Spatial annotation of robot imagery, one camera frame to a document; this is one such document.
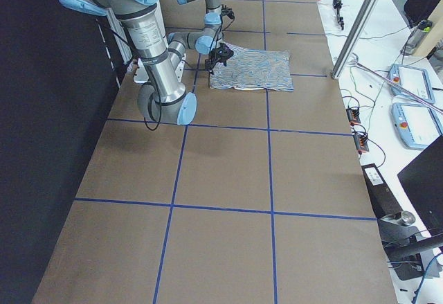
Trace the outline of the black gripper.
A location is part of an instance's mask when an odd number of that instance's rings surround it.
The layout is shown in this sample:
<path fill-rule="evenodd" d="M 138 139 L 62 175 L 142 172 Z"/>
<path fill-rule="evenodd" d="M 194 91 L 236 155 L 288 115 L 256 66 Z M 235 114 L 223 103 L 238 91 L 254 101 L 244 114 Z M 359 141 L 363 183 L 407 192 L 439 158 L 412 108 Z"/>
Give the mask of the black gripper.
<path fill-rule="evenodd" d="M 209 74 L 214 73 L 214 67 L 217 63 L 227 65 L 228 48 L 216 48 L 210 52 L 209 60 L 205 60 L 205 70 Z"/>

